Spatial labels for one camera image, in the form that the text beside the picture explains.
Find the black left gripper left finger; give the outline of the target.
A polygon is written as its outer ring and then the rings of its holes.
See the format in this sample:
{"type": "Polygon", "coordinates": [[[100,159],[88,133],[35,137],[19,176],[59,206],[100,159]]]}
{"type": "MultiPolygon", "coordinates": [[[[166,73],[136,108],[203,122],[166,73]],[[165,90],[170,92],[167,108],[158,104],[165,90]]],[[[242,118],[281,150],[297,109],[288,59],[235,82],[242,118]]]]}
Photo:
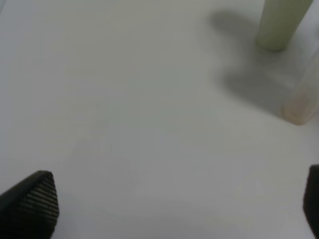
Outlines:
{"type": "Polygon", "coordinates": [[[2,239],[50,239],[59,218],[54,177],[37,171],[0,196],[2,239]]]}

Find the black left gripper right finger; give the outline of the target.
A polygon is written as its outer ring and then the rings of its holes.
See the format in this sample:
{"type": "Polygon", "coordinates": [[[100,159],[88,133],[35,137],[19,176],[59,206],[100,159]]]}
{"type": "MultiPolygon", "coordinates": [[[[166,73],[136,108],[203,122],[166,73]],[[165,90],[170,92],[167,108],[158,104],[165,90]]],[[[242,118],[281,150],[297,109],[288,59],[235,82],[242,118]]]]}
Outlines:
{"type": "Polygon", "coordinates": [[[319,166],[312,165],[306,183],[303,200],[306,220],[316,239],[319,238],[319,166]]]}

